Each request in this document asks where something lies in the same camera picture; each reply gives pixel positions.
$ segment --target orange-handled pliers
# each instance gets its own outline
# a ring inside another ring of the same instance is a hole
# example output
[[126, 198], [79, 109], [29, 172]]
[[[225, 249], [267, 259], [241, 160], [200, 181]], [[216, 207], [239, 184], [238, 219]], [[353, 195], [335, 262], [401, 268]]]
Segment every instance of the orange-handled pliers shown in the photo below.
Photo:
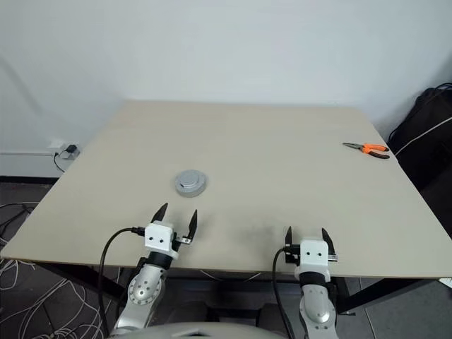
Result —
[[346, 145], [351, 148], [356, 148], [357, 150], [361, 150], [361, 152], [371, 155], [372, 157], [379, 157], [380, 159], [389, 159], [389, 155], [387, 154], [380, 154], [377, 152], [374, 152], [373, 150], [380, 150], [382, 152], [388, 152], [389, 148], [382, 145], [373, 145], [371, 143], [365, 143], [364, 145], [358, 144], [358, 143], [342, 143], [343, 145]]

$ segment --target black bag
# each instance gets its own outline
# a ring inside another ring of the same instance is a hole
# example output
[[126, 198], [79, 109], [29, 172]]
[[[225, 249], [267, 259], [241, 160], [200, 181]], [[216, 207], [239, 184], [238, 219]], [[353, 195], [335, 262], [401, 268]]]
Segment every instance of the black bag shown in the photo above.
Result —
[[452, 83], [426, 89], [388, 146], [452, 237]]

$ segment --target power outlet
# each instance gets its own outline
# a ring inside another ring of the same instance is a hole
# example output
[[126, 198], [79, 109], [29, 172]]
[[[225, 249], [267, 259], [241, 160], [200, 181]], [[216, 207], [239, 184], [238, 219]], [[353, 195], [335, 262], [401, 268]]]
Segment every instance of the power outlet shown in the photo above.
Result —
[[[73, 153], [65, 152], [65, 149], [68, 148], [69, 145], [75, 145], [77, 146], [77, 149]], [[62, 140], [54, 140], [52, 141], [48, 146], [47, 149], [52, 153], [58, 153], [60, 159], [65, 160], [74, 160], [78, 155], [80, 154], [80, 146], [78, 143], [68, 143], [66, 141]]]

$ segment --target beige table surface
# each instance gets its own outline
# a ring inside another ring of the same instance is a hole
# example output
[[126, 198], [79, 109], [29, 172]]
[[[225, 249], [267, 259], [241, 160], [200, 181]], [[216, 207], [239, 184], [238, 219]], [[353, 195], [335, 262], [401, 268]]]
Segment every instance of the beige table surface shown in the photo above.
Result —
[[[356, 109], [130, 101], [53, 186], [1, 255], [97, 264], [123, 227], [165, 220], [198, 232], [172, 267], [270, 271], [289, 226], [294, 240], [332, 237], [333, 275], [452, 276], [452, 241], [391, 153], [380, 160], [341, 145], [383, 143]], [[174, 178], [203, 171], [183, 198]], [[107, 264], [135, 266], [143, 238], [123, 234]], [[292, 272], [281, 258], [278, 270]]]

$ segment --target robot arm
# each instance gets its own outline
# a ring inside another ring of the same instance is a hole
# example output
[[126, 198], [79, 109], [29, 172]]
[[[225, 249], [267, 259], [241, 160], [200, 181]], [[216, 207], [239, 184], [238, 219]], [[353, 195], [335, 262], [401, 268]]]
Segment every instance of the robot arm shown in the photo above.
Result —
[[173, 260], [177, 260], [180, 244], [190, 244], [197, 226], [197, 211], [189, 224], [189, 235], [178, 237], [172, 225], [163, 223], [167, 204], [154, 215], [144, 229], [145, 247], [150, 250], [147, 258], [141, 258], [138, 274], [127, 287], [127, 303], [114, 325], [112, 335], [126, 334], [147, 327], [165, 291], [166, 272]]
[[328, 233], [324, 240], [303, 239], [292, 245], [292, 230], [286, 236], [286, 262], [295, 263], [295, 277], [300, 281], [302, 299], [299, 315], [309, 339], [337, 339], [336, 310], [329, 298], [326, 283], [331, 281], [328, 261], [337, 261]]

